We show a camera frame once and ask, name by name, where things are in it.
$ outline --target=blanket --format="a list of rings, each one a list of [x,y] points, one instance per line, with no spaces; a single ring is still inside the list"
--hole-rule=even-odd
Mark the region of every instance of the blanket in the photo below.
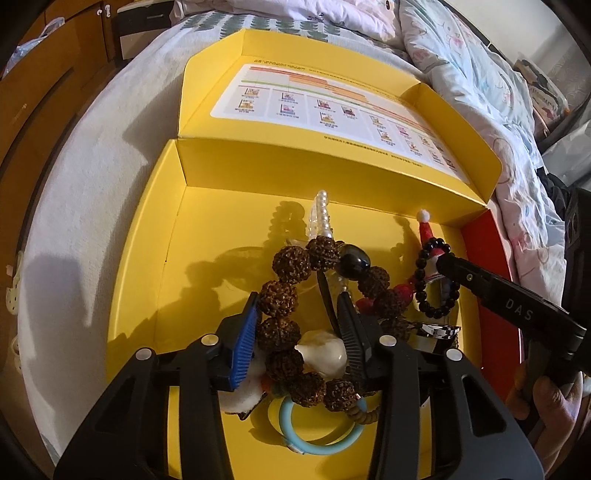
[[[400,0],[400,22],[414,64],[501,159],[496,196],[521,285],[560,305],[564,222],[535,173],[543,163],[527,83],[437,0]]]
[[[197,12],[257,13],[278,19],[325,22],[402,48],[399,0],[175,0],[173,24]]]

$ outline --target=glass bead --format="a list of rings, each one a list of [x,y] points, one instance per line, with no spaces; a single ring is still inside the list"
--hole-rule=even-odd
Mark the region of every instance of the glass bead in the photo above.
[[[367,253],[355,245],[345,244],[339,249],[340,258],[335,265],[337,273],[349,280],[358,281],[371,267]]]

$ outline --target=blue silicone ring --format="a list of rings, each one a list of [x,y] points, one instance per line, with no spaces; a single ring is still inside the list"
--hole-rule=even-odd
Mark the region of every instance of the blue silicone ring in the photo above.
[[[361,398],[357,402],[357,406],[363,411],[367,411],[367,404],[365,399]],[[334,453],[342,452],[353,445],[361,433],[364,425],[355,424],[353,429],[347,436],[338,442],[329,445],[314,445],[313,443],[302,440],[296,433],[291,424],[291,412],[293,411],[294,403],[290,397],[285,397],[281,402],[279,409],[279,427],[285,437],[285,444],[290,450],[298,453],[309,453],[310,455],[333,455]]]

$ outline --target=yellow box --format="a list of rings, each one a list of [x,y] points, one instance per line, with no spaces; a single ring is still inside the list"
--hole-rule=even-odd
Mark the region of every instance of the yellow box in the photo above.
[[[257,110],[263,96],[265,110]],[[381,120],[376,124],[374,117]],[[413,143],[422,156],[402,130],[393,130],[398,118],[409,121],[403,130],[410,142],[426,135],[424,146]],[[421,160],[436,154],[438,141],[455,170],[441,158],[441,166]],[[108,378],[136,349],[185,348],[241,311],[248,294],[274,278],[272,257],[286,239],[306,239],[307,215],[320,189],[329,192],[335,238],[363,248],[394,285],[414,271],[418,210],[428,209],[435,235],[465,257],[459,228],[486,210],[500,172],[497,157],[453,108],[386,64],[264,31],[217,42],[187,63],[178,138],[158,160],[129,230],[109,323]],[[302,331],[329,328],[314,281],[298,292],[293,318]],[[412,308],[407,314],[419,315]],[[462,290],[455,314],[463,327],[460,343],[479,364],[478,307],[468,291]],[[169,409],[174,475],[177,398],[173,393]],[[308,422],[303,436],[323,436],[331,422]],[[367,427],[353,447],[323,458],[282,446],[264,406],[244,422],[223,416],[223,424],[237,480],[363,478],[375,436],[375,426]],[[427,436],[423,440],[426,474]]]

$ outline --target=finger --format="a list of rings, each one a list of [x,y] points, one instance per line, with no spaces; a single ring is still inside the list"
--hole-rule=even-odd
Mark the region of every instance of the finger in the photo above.
[[[574,379],[573,386],[570,389],[569,394],[566,397],[566,401],[569,404],[581,403],[583,399],[583,374],[579,372]]]
[[[520,366],[517,367],[515,370],[515,375],[513,376],[513,382],[515,384],[515,389],[520,391],[523,389],[525,385],[525,379],[527,378],[527,360],[522,362]]]
[[[573,431],[580,409],[581,383],[582,378],[577,377],[573,395],[568,395],[569,399],[548,377],[540,377],[534,384],[534,404],[545,425],[535,444],[535,451],[546,472]]]
[[[509,392],[505,405],[517,420],[525,420],[530,415],[530,405],[521,397],[521,393],[514,388]]]

